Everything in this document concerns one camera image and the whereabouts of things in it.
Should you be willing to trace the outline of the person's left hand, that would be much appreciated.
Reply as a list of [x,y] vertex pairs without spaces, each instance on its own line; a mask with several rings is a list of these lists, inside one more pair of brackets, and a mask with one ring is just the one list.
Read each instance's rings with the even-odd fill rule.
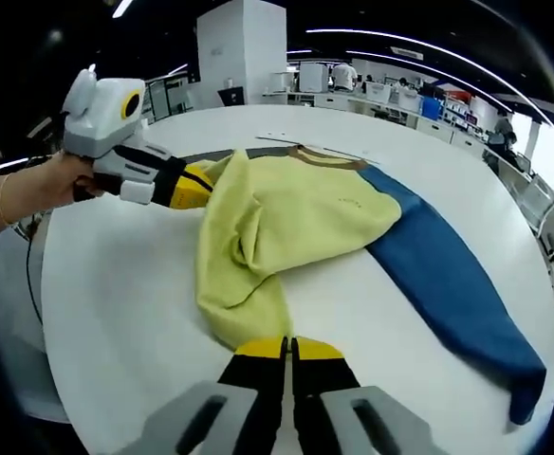
[[75,191],[82,191],[83,198],[103,195],[90,161],[59,152],[45,163],[13,173],[6,179],[1,207],[8,221],[19,221],[35,212],[80,201]]

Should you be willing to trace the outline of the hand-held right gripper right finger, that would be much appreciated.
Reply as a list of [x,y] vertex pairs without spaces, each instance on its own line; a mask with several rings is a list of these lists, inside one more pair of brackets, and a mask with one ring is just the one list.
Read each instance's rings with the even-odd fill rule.
[[441,454],[430,425],[376,386],[362,386],[330,344],[291,340],[294,426],[304,454]]

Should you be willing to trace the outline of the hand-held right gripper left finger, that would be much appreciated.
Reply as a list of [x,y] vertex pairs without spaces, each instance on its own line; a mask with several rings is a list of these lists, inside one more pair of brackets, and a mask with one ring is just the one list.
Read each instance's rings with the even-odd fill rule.
[[140,454],[269,454],[282,422],[287,338],[240,346],[215,381],[200,381],[146,421]]

